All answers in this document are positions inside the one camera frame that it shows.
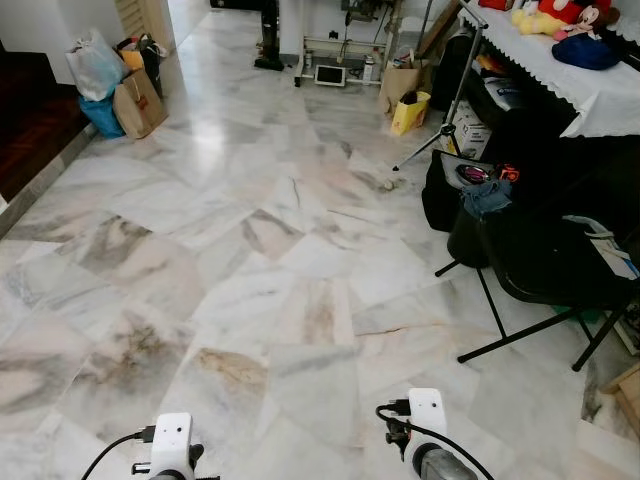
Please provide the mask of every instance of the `small monitor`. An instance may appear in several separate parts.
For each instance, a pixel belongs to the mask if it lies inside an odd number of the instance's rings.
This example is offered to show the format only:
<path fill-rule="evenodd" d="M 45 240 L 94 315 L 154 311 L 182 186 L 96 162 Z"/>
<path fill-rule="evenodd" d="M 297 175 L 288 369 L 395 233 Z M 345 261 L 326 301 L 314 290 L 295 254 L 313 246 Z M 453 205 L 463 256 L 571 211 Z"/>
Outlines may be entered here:
<path fill-rule="evenodd" d="M 344 87 L 346 80 L 346 69 L 344 67 L 330 67 L 328 65 L 316 65 L 315 82 L 318 85 L 331 85 L 333 87 Z"/>

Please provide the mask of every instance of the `white wall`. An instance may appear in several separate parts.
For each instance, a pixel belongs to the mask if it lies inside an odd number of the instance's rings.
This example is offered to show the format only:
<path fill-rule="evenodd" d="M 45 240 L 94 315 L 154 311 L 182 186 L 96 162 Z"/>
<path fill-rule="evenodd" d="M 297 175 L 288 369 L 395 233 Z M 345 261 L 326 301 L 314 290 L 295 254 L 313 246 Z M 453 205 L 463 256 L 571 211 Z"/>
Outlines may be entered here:
<path fill-rule="evenodd" d="M 430 21 L 427 29 L 437 18 L 447 0 L 433 0 Z M 340 0 L 306 0 L 307 35 L 329 38 L 329 32 L 335 30 L 339 33 L 339 38 L 344 39 L 344 17 L 345 13 L 340 9 Z M 427 0 L 404 0 L 402 16 L 406 17 L 403 22 L 404 30 L 420 30 L 422 19 L 427 8 Z M 300 44 L 300 1 L 280 0 L 280 53 L 297 54 Z M 378 12 L 381 17 L 384 9 Z M 391 12 L 387 13 L 384 22 L 387 23 Z M 348 37 L 355 41 L 371 42 L 375 37 L 380 20 L 371 23 L 352 22 L 349 26 Z M 376 40 L 385 43 L 387 35 L 384 26 Z"/>
<path fill-rule="evenodd" d="M 92 26 L 109 43 L 124 37 L 112 0 L 0 0 L 5 50 L 46 53 L 58 83 L 74 83 L 64 53 Z"/>

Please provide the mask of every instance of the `table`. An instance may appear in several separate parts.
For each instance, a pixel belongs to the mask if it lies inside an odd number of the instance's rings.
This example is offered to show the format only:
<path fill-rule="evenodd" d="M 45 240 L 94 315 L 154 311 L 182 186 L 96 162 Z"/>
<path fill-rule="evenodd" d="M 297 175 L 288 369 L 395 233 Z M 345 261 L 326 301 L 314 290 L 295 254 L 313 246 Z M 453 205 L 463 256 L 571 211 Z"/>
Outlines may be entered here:
<path fill-rule="evenodd" d="M 489 24 L 486 41 L 573 105 L 578 115 L 561 137 L 640 135 L 640 72 L 623 62 L 600 71 L 559 62 L 551 54 L 551 37 L 521 35 L 511 24 L 511 11 L 479 7 L 478 0 L 470 4 Z M 459 16 L 475 25 L 466 10 Z"/>

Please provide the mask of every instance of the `black cable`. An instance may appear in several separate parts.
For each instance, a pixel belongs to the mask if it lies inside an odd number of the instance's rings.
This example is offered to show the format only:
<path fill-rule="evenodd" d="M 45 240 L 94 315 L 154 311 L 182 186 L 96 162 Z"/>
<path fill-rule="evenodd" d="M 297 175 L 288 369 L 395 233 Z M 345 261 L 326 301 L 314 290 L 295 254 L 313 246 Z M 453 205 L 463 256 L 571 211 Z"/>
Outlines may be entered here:
<path fill-rule="evenodd" d="M 380 20 L 380 25 L 378 25 L 378 31 L 376 32 L 376 36 L 373 37 L 373 42 L 371 43 L 376 43 L 376 40 L 378 39 L 378 35 L 380 34 L 380 29 L 382 28 L 382 24 L 384 23 L 384 17 L 387 16 L 388 11 L 389 11 L 389 4 L 387 4 L 387 8 L 384 9 L 384 13 L 382 14 L 382 20 Z"/>
<path fill-rule="evenodd" d="M 102 460 L 104 458 L 104 456 L 109 453 L 110 450 L 112 450 L 114 447 L 117 447 L 118 445 L 120 445 L 121 443 L 127 442 L 129 440 L 135 440 L 137 438 L 141 438 L 140 437 L 140 432 L 136 432 L 136 433 L 132 433 L 131 435 L 127 435 L 126 437 L 122 437 L 118 440 L 116 440 L 115 442 L 113 442 L 111 445 L 109 445 L 107 448 L 105 448 L 102 453 L 100 455 L 98 455 L 96 457 L 96 459 L 93 461 L 93 463 L 89 466 L 89 468 L 87 468 L 87 471 L 84 472 L 84 475 L 82 476 L 81 480 L 87 480 L 87 478 L 89 478 L 89 475 L 91 474 L 91 472 L 93 471 L 94 468 L 96 468 L 96 465 L 98 465 L 98 463 L 100 462 L 100 460 Z"/>
<path fill-rule="evenodd" d="M 382 410 L 393 411 L 394 408 L 395 408 L 395 405 L 380 405 L 379 407 L 376 407 L 376 415 L 378 416 L 378 418 L 384 420 L 387 423 L 390 422 L 400 427 L 408 428 L 410 430 L 415 430 L 416 432 L 420 432 L 423 435 L 428 435 L 437 440 L 440 440 L 443 443 L 446 443 L 451 448 L 455 449 L 458 453 L 460 453 L 462 456 L 464 456 L 467 460 L 469 460 L 473 464 L 473 466 L 476 467 L 488 480 L 495 480 L 491 476 L 491 474 L 487 472 L 487 470 L 482 466 L 482 464 L 480 464 L 480 462 L 478 462 L 475 458 L 473 458 L 473 456 L 469 452 L 467 452 L 464 448 L 462 448 L 460 445 L 455 443 L 453 440 L 449 440 L 444 435 L 440 435 L 439 433 L 434 432 L 432 430 L 427 430 L 426 428 L 421 428 L 416 425 L 412 425 L 409 422 L 402 422 L 397 418 L 387 417 L 386 415 L 383 415 L 382 413 L 380 413 Z"/>

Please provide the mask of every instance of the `black folding chair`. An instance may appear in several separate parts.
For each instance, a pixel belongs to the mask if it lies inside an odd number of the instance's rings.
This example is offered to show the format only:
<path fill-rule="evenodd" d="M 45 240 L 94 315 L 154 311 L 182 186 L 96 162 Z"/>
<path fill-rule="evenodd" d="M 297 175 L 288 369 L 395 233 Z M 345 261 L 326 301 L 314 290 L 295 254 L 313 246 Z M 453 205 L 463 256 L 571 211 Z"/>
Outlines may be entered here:
<path fill-rule="evenodd" d="M 464 363 L 576 317 L 589 339 L 589 346 L 572 366 L 574 371 L 579 371 L 625 313 L 634 295 L 640 292 L 640 280 L 615 275 L 585 234 L 589 228 L 575 222 L 507 209 L 485 215 L 477 228 L 489 263 L 507 293 L 525 302 L 562 305 L 569 309 L 507 334 L 482 271 L 477 268 L 502 338 L 459 356 L 458 361 Z M 440 277 L 458 263 L 458 260 L 450 263 L 435 275 Z M 580 316 L 588 309 L 612 312 L 595 336 Z"/>

